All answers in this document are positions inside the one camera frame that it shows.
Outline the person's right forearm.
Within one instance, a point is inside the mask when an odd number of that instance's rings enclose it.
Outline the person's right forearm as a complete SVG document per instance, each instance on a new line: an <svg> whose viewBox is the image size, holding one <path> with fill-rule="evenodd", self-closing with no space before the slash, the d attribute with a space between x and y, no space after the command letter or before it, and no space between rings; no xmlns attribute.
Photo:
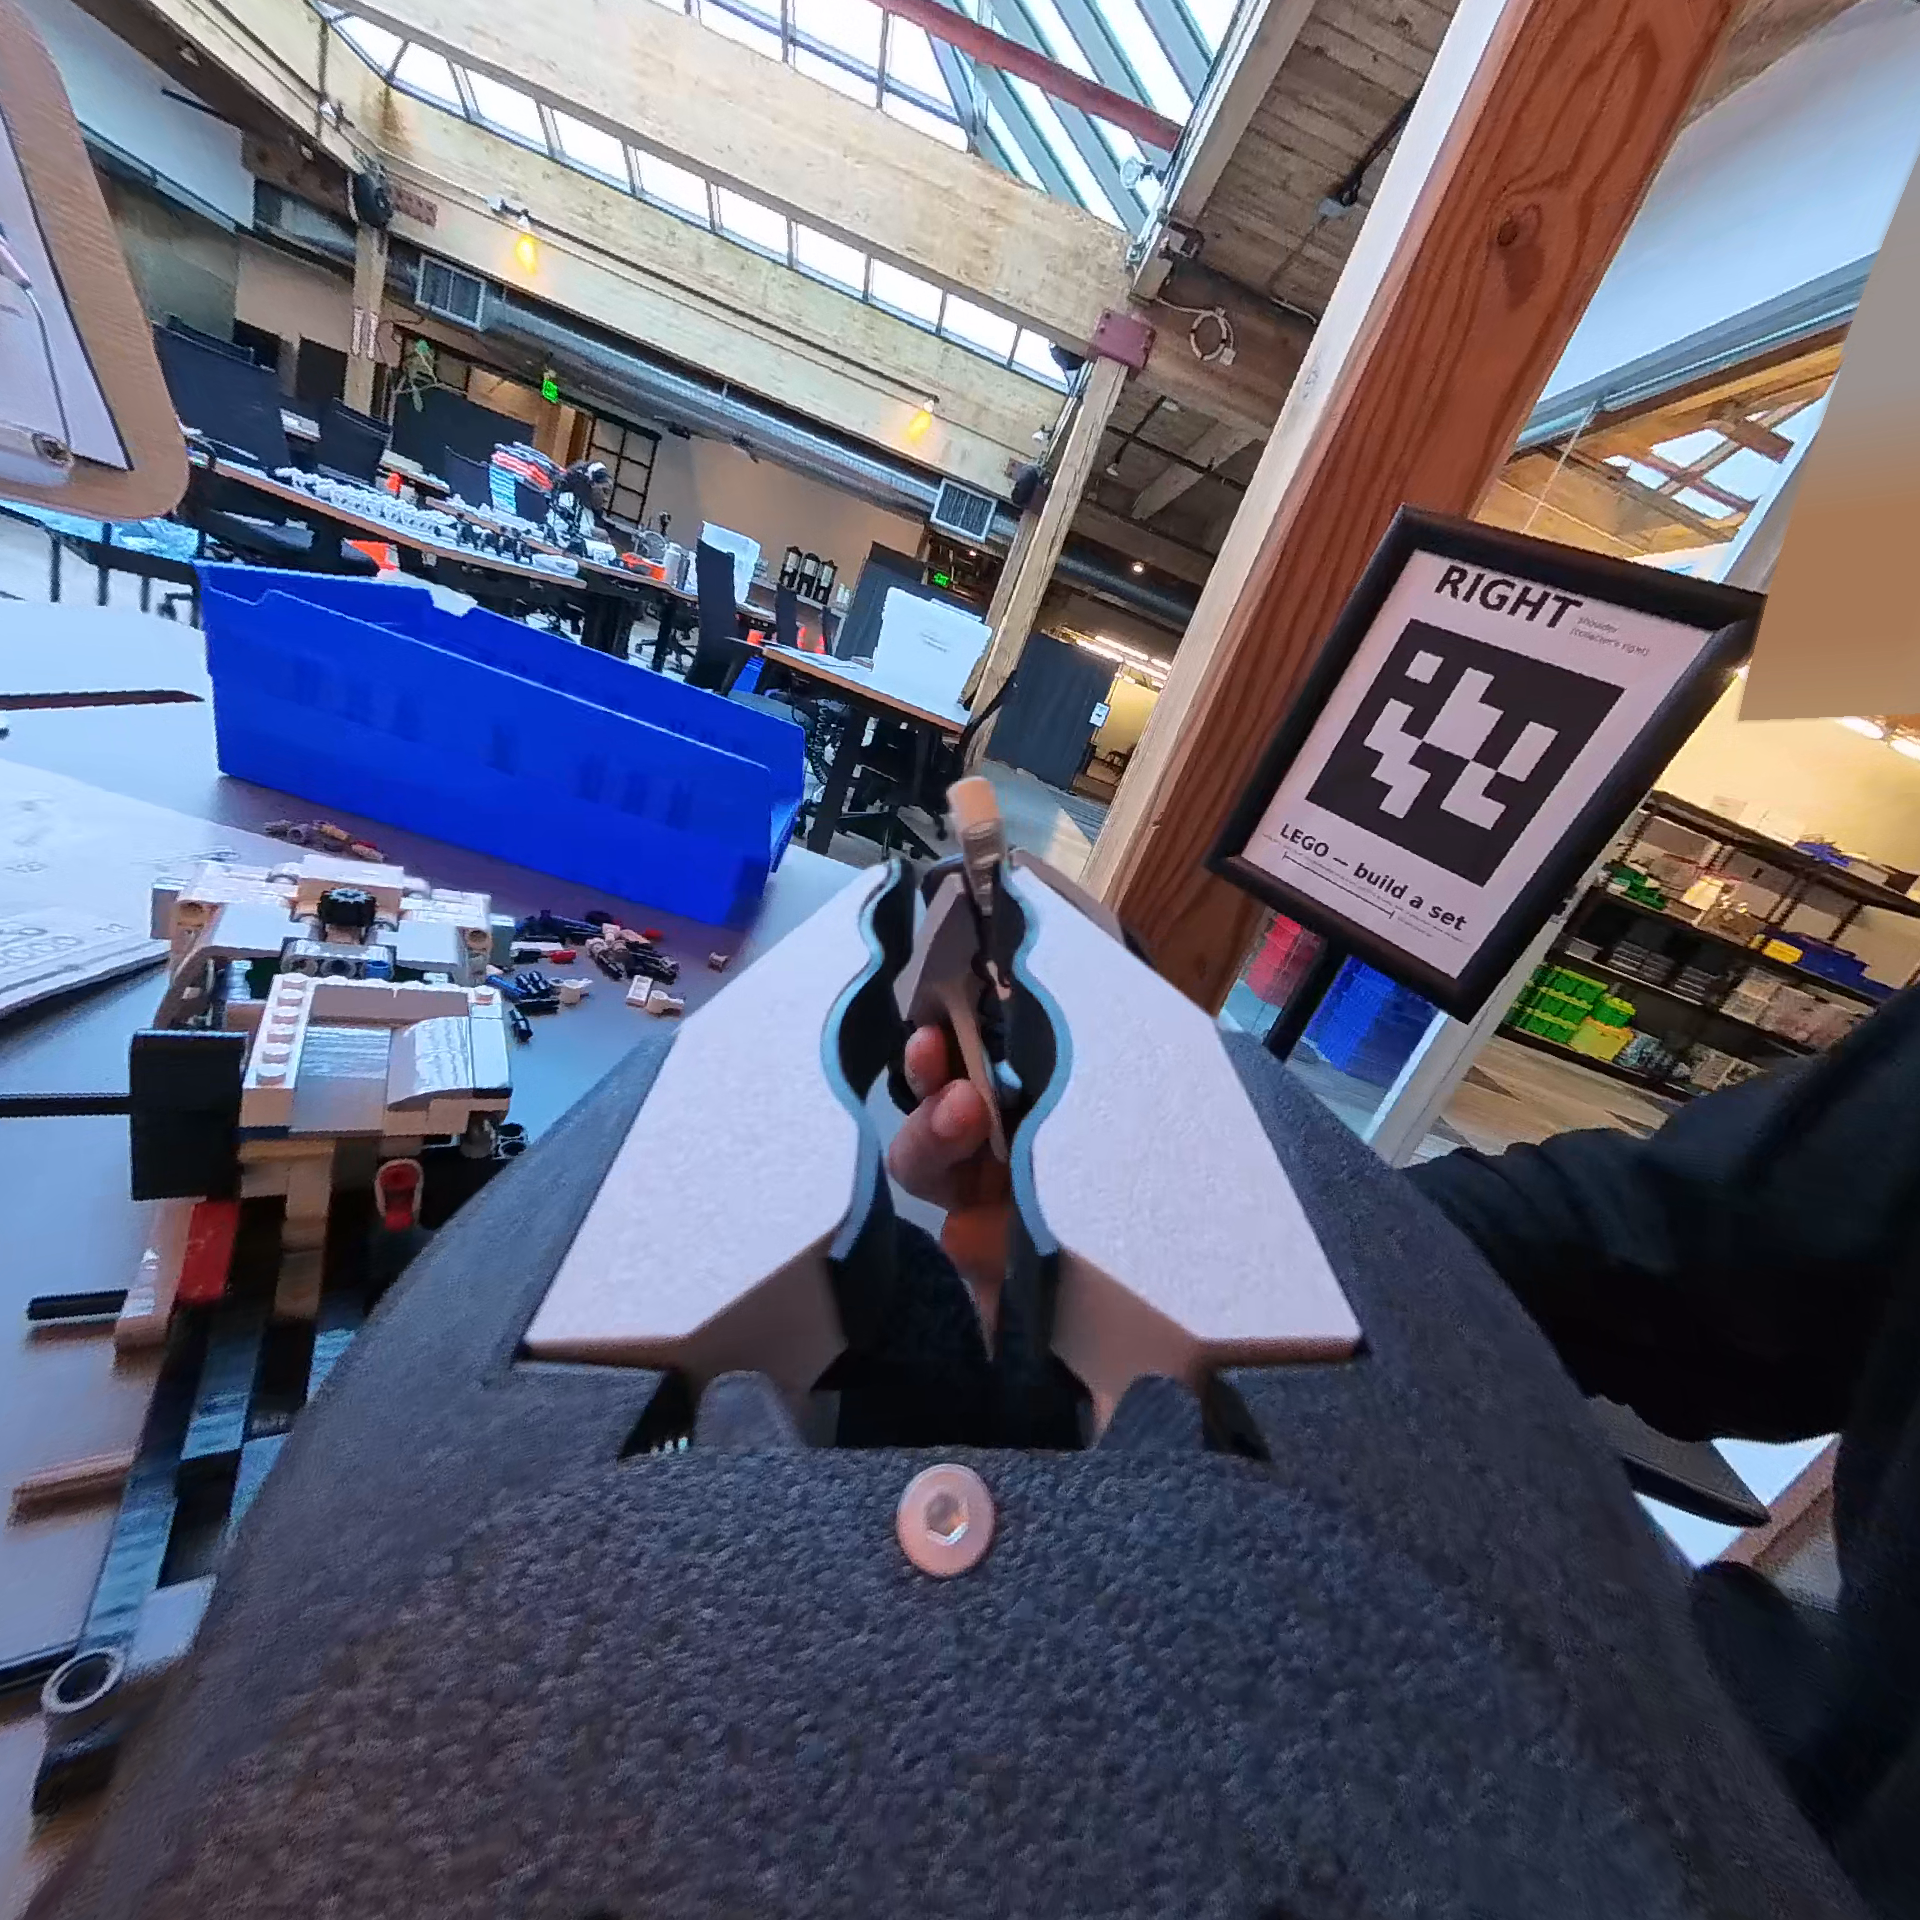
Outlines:
<svg viewBox="0 0 1920 1920"><path fill-rule="evenodd" d="M1407 1172L1575 1383L1669 1438L1914 1456L1918 996L1701 1094Z"/></svg>

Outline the person's grey pants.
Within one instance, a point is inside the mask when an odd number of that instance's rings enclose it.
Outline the person's grey pants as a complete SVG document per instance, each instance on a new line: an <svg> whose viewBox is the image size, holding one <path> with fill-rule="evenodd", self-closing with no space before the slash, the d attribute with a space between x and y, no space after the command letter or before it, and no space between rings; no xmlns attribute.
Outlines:
<svg viewBox="0 0 1920 1920"><path fill-rule="evenodd" d="M1832 1606L1711 1564L1690 1617L1718 1682L1874 1916L1918 1916L1914 1568L1840 1581Z"/></svg>

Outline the person's right hand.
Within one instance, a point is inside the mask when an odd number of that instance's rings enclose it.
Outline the person's right hand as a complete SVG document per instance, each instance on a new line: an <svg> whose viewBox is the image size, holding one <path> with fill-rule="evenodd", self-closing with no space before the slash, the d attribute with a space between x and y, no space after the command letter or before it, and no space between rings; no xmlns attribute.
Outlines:
<svg viewBox="0 0 1920 1920"><path fill-rule="evenodd" d="M993 1148L993 1111L944 1025L910 1032L903 1076L910 1111L888 1149L896 1184L938 1208L951 1228L998 1228L1013 1184Z"/></svg>

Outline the pile of small lego pieces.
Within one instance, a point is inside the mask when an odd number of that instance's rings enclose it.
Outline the pile of small lego pieces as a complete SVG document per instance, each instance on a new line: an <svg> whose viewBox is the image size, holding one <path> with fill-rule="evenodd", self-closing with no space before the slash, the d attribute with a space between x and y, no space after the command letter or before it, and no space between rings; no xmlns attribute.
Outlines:
<svg viewBox="0 0 1920 1920"><path fill-rule="evenodd" d="M527 1044L534 1020L581 1006L604 977L648 1016L686 1010L680 958L660 925L592 904L497 917L492 897L444 887L327 818L277 818L263 832L280 860L249 871L258 911L223 908L223 958L204 967L205 1022L252 1025L295 989L305 1048L319 1031L410 1032L465 1044L477 1060L504 1038Z"/></svg>

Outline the lego instruction booklet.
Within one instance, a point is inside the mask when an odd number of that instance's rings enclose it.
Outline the lego instruction booklet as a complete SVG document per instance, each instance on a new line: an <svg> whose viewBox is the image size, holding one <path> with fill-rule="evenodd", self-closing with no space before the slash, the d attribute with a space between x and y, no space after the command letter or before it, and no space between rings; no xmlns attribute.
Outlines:
<svg viewBox="0 0 1920 1920"><path fill-rule="evenodd" d="M152 885L201 830L166 807L1 764L1 1015L161 959Z"/></svg>

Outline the blue plastic bin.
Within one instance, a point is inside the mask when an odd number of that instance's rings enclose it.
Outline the blue plastic bin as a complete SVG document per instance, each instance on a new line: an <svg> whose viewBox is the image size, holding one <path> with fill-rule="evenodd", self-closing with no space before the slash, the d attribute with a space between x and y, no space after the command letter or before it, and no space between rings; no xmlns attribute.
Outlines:
<svg viewBox="0 0 1920 1920"><path fill-rule="evenodd" d="M416 585L199 565L220 766L742 928L797 824L797 721Z"/></svg>

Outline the black background desk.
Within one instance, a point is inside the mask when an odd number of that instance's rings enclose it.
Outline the black background desk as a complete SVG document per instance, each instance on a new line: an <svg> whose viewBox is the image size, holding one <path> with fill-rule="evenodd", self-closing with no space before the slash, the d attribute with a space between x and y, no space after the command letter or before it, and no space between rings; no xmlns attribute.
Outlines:
<svg viewBox="0 0 1920 1920"><path fill-rule="evenodd" d="M913 695L882 686L873 670L857 670L831 656L806 654L775 639L758 645L758 657L781 666L788 677L809 680L847 709L847 721L837 748L831 748L823 793L806 824L806 849L828 855L831 838L847 832L873 838L885 852L904 847L921 860L936 857L921 833L903 824L901 814L921 801L935 745L968 745L976 729L972 712L957 704L925 704ZM904 729L911 733L913 745L908 760L897 766L882 764L882 773L896 773L885 800L874 807L857 809L847 801L861 773L873 767L869 733L874 727Z"/></svg>

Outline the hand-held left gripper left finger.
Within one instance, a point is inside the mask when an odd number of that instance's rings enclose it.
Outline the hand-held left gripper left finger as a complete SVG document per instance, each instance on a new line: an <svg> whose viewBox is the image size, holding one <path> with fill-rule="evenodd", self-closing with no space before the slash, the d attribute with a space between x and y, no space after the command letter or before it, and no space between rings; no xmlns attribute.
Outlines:
<svg viewBox="0 0 1920 1920"><path fill-rule="evenodd" d="M847 1348L834 1296L873 1208L879 1062L842 1065L911 941L901 860L849 885L688 1015L534 1310L529 1359L760 1373L801 1401Z"/></svg>

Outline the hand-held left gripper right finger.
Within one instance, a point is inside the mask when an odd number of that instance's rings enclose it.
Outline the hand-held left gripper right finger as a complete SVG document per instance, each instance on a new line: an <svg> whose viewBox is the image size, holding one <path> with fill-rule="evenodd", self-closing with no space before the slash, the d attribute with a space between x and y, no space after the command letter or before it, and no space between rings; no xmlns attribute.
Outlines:
<svg viewBox="0 0 1920 1920"><path fill-rule="evenodd" d="M1005 1432L1100 1432L1142 1377L1341 1362L1360 1322L1209 1015L1040 876L992 887L1015 1228Z"/></svg>

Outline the grey and white lego model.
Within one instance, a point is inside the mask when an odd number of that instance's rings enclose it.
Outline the grey and white lego model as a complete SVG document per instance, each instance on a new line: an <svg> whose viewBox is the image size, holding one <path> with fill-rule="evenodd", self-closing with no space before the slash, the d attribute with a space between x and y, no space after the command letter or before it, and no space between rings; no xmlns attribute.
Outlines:
<svg viewBox="0 0 1920 1920"><path fill-rule="evenodd" d="M119 1118L146 1212L124 1287L31 1296L31 1332L160 1365L136 1439L22 1479L10 1513L111 1503L77 1636L5 1658L37 1696L31 1812L102 1790L199 1631L213 1576L312 1401L431 1229L516 1156L489 897L328 855L154 887L165 988L124 1094L6 1094Z"/></svg>

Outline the pale flat panel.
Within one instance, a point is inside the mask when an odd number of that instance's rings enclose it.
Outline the pale flat panel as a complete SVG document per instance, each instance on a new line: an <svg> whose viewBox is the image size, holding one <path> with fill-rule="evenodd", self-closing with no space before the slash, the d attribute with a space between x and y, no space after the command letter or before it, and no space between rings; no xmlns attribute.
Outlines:
<svg viewBox="0 0 1920 1920"><path fill-rule="evenodd" d="M1914 300L1914 233L1893 231L1796 470L1743 720L1918 711Z"/></svg>

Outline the metal shelving rack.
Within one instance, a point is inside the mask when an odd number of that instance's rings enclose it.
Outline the metal shelving rack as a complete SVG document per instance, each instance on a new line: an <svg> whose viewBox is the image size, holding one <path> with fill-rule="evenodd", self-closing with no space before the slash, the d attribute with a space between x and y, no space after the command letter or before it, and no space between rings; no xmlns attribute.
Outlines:
<svg viewBox="0 0 1920 1920"><path fill-rule="evenodd" d="M1914 917L1912 872L1652 791L1500 1031L1649 1094L1737 1085L1912 984Z"/></svg>

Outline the white lego beam with holes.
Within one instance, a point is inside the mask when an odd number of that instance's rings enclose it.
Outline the white lego beam with holes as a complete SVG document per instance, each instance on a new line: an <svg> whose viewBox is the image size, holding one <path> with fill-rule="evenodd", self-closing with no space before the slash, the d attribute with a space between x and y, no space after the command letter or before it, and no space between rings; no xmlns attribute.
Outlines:
<svg viewBox="0 0 1920 1920"><path fill-rule="evenodd" d="M928 876L922 919L896 1000L911 1025L938 1024L990 1114L997 1162L1010 1162L1022 1084L1010 1062L1017 909L1007 889L1010 846L997 791L968 775L948 791L956 862Z"/></svg>

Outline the metal air duct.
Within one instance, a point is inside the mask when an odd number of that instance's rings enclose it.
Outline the metal air duct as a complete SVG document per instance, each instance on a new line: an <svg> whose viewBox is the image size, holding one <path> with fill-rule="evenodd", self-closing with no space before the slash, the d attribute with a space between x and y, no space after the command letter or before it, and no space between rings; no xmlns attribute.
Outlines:
<svg viewBox="0 0 1920 1920"><path fill-rule="evenodd" d="M574 325L558 310L492 281L482 332L493 343L540 352L581 392L629 401L641 416L692 437L730 444L887 511L930 521L944 488L983 495L985 506L976 509L961 527L976 546L1007 548L1017 535L1010 500L983 481L951 480L901 452L797 420L730 382L688 372L604 329Z"/></svg>

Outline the black framed sign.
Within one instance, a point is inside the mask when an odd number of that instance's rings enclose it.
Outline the black framed sign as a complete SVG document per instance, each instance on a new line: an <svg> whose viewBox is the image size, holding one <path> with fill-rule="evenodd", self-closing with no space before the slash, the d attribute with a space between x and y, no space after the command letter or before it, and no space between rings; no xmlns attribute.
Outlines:
<svg viewBox="0 0 1920 1920"><path fill-rule="evenodd" d="M1750 657L1764 604L1396 509L1206 868L1469 1020Z"/></svg>

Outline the long work table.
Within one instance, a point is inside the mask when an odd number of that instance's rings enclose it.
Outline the long work table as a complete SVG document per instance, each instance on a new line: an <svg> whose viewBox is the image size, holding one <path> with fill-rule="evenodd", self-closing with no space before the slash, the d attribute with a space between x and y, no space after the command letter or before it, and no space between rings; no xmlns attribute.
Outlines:
<svg viewBox="0 0 1920 1920"><path fill-rule="evenodd" d="M186 437L185 461L190 498L199 511L210 488L244 495L247 517L305 526L314 567L328 567L336 546L373 543L391 548L400 570L465 575L465 591L477 600L544 599L578 607L581 618L612 633L623 633L645 609L655 624L653 670L664 670L666 660L689 660L696 648L700 596L666 581L655 565L623 567L569 553L540 537L532 522L460 498L420 505L351 478L260 468L228 456L221 444L204 437Z"/></svg>

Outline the wooden post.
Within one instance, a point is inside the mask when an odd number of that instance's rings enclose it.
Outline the wooden post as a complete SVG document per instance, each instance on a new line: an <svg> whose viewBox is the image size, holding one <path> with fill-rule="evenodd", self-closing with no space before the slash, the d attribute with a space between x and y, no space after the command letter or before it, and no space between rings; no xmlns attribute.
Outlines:
<svg viewBox="0 0 1920 1920"><path fill-rule="evenodd" d="M1478 505L1735 16L1455 8L1084 876L1206 1015L1260 919L1218 830L1394 511Z"/></svg>

